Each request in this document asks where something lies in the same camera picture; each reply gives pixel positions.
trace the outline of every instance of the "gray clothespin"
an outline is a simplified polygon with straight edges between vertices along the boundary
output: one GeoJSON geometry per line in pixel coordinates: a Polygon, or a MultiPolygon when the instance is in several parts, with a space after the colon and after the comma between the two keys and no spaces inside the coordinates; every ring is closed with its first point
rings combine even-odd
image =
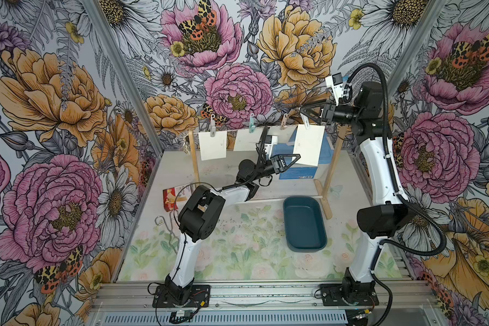
{"type": "Polygon", "coordinates": [[[215,118],[215,114],[211,114],[210,115],[210,137],[214,137],[215,136],[215,121],[214,121],[214,118],[215,118]]]}

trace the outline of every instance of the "wooden pole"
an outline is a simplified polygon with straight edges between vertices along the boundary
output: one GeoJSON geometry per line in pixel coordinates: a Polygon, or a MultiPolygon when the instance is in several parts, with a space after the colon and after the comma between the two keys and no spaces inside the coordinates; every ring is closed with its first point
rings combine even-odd
{"type": "Polygon", "coordinates": [[[196,155],[196,144],[194,143],[194,132],[188,131],[188,141],[190,143],[190,156],[192,157],[192,166],[194,167],[194,178],[199,182],[198,158],[196,155]]]}
{"type": "Polygon", "coordinates": [[[339,125],[338,127],[338,138],[337,141],[335,142],[332,162],[328,167],[326,180],[324,181],[324,187],[322,186],[319,180],[317,179],[314,180],[317,193],[322,197],[320,201],[321,201],[322,209],[324,210],[324,216],[326,216],[327,220],[333,217],[333,213],[330,208],[330,203],[328,202],[328,190],[330,189],[330,183],[332,182],[333,173],[335,172],[335,169],[337,168],[337,164],[339,162],[340,151],[344,143],[344,137],[346,136],[347,128],[348,126],[341,126],[341,125],[339,125]]]}
{"type": "Polygon", "coordinates": [[[337,168],[337,163],[339,162],[340,151],[344,143],[344,137],[346,136],[346,130],[348,126],[339,125],[338,126],[338,138],[335,142],[335,148],[333,150],[332,163],[328,167],[328,174],[326,175],[326,180],[324,181],[324,187],[322,188],[323,193],[328,193],[330,188],[330,183],[332,182],[332,176],[337,168]]]}

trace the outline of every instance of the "metal grille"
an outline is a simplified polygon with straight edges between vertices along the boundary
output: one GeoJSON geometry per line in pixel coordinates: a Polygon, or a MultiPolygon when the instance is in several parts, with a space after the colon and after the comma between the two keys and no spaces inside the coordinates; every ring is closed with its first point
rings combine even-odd
{"type": "MultiPolygon", "coordinates": [[[[162,325],[169,312],[158,312],[162,325]]],[[[345,324],[344,310],[265,310],[265,311],[200,311],[188,325],[316,325],[345,324]]],[[[108,312],[103,326],[156,326],[156,316],[150,312],[108,312]]]]}

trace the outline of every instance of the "blue tray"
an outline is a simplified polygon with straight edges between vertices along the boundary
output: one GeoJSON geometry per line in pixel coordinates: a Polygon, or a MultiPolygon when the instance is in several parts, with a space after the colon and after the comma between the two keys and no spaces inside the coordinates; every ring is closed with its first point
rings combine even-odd
{"type": "Polygon", "coordinates": [[[321,207],[311,197],[294,196],[285,199],[284,228],[288,248],[295,252],[316,252],[328,242],[321,207]]]}

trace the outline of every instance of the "small cardboard box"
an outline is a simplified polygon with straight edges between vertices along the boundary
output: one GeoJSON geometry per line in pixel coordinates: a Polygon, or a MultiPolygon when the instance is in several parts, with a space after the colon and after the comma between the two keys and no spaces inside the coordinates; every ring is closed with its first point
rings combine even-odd
{"type": "MultiPolygon", "coordinates": [[[[288,144],[274,145],[272,150],[272,156],[277,154],[290,154],[293,153],[293,143],[295,142],[295,136],[297,130],[295,130],[288,141],[288,144]]],[[[328,135],[324,133],[322,138],[321,153],[319,155],[319,165],[309,166],[303,164],[294,164],[286,172],[279,174],[279,180],[294,180],[294,179],[319,179],[326,170],[329,164],[332,162],[333,145],[328,135]]],[[[291,159],[286,160],[286,164],[290,164],[291,159]]]]}

